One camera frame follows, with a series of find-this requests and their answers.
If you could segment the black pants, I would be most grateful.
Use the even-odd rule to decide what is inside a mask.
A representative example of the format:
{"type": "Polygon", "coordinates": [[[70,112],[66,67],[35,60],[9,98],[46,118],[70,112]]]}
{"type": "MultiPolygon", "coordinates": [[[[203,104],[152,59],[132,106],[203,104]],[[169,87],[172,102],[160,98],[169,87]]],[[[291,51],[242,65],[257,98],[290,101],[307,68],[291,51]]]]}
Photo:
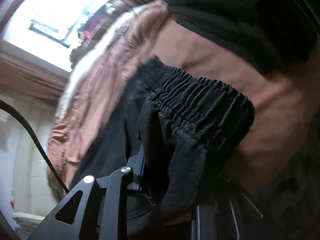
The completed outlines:
{"type": "Polygon", "coordinates": [[[143,148],[144,196],[128,201],[128,224],[168,222],[224,169],[253,121],[252,102],[232,86],[153,58],[129,79],[72,184],[110,175],[143,148]]]}

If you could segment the brown curtain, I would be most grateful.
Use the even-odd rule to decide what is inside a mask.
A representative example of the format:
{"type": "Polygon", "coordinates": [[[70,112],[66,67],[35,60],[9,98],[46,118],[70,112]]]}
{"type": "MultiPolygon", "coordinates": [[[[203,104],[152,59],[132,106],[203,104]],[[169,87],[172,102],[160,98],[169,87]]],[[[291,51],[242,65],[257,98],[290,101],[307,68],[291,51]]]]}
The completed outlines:
{"type": "Polygon", "coordinates": [[[1,85],[56,106],[67,78],[36,64],[1,52],[1,85]]]}

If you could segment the brown fleece blanket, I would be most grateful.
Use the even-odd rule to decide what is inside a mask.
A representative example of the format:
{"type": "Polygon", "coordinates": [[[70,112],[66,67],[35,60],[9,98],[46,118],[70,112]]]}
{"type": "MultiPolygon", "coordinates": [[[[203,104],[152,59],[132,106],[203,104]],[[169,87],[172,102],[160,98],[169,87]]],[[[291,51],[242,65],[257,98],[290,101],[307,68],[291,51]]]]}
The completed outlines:
{"type": "Polygon", "coordinates": [[[166,211],[186,208],[227,175],[257,192],[302,145],[319,108],[319,36],[293,30],[261,74],[236,53],[148,4],[80,82],[48,153],[64,186],[104,177],[140,147],[146,190],[166,211]]]}

